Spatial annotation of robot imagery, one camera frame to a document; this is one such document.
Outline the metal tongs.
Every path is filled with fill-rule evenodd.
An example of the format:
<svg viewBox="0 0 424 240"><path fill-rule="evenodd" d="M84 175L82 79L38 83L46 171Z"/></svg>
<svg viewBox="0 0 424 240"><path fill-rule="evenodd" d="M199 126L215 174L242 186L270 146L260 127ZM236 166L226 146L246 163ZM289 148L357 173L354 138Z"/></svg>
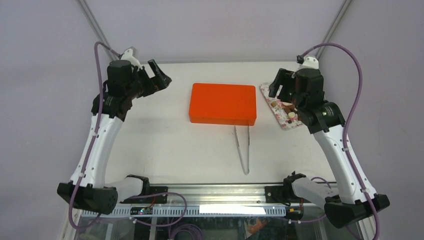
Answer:
<svg viewBox="0 0 424 240"><path fill-rule="evenodd" d="M236 143L236 149L241 165L241 169L243 171L243 174L245 176L248 176L250 174L250 158L251 158L251 134L250 134L250 127L246 127L246 140L245 144L246 146L241 147L241 141L239 139L238 134L238 127L236 125L233 126L233 134L235 137L235 143Z"/></svg>

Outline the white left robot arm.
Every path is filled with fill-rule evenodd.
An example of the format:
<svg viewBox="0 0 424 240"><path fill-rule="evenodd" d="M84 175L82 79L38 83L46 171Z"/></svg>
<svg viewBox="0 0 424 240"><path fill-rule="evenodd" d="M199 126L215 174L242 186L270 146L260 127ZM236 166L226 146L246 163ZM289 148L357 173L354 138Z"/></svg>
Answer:
<svg viewBox="0 0 424 240"><path fill-rule="evenodd" d="M149 60L153 76L144 66L129 60L114 60L107 67L107 80L91 108L91 126L80 161L68 182L61 182L57 194L70 207L109 215L117 203L133 198L145 203L151 196L149 179L127 175L123 180L106 183L106 168L116 136L133 100L166 89L172 82L154 59Z"/></svg>

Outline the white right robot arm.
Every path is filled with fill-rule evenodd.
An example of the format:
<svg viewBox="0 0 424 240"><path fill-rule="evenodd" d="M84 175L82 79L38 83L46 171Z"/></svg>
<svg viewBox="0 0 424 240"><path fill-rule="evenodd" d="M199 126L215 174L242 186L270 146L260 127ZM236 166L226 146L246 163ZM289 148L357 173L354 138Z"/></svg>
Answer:
<svg viewBox="0 0 424 240"><path fill-rule="evenodd" d="M330 190L302 173L293 173L283 180L283 198L289 203L302 198L317 205L340 229L388 208L390 200L377 193L349 149L350 142L343 135L346 121L340 108L325 100L323 87L324 77L318 69L280 68L268 96L295 106L301 122L323 150L337 183L337 190Z"/></svg>

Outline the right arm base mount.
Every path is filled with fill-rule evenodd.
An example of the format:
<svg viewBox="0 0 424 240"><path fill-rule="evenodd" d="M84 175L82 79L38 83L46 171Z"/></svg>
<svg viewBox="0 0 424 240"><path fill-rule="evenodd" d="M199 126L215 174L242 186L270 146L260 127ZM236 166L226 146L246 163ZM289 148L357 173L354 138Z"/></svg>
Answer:
<svg viewBox="0 0 424 240"><path fill-rule="evenodd" d="M264 187L265 202L267 204L299 204L301 199L290 192L288 187L283 185L267 185Z"/></svg>

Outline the orange box lid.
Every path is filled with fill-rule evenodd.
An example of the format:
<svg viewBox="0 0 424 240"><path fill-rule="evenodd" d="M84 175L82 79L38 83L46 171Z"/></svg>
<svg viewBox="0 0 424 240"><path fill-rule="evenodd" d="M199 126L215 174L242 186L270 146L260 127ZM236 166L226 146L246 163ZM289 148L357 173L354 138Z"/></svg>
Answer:
<svg viewBox="0 0 424 240"><path fill-rule="evenodd" d="M257 97L254 85L194 83L188 116L191 123L254 126Z"/></svg>

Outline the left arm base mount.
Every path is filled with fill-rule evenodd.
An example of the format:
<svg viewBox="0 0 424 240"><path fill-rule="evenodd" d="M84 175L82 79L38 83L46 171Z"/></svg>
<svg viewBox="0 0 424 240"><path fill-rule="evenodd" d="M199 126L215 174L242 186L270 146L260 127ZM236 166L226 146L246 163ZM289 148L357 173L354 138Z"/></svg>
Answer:
<svg viewBox="0 0 424 240"><path fill-rule="evenodd" d="M140 194L139 197L143 198L127 198L124 201L120 202L121 204L141 204L141 205L150 205L154 204L166 204L168 197L167 193L169 188L167 186L158 185L151 186L147 194Z"/></svg>

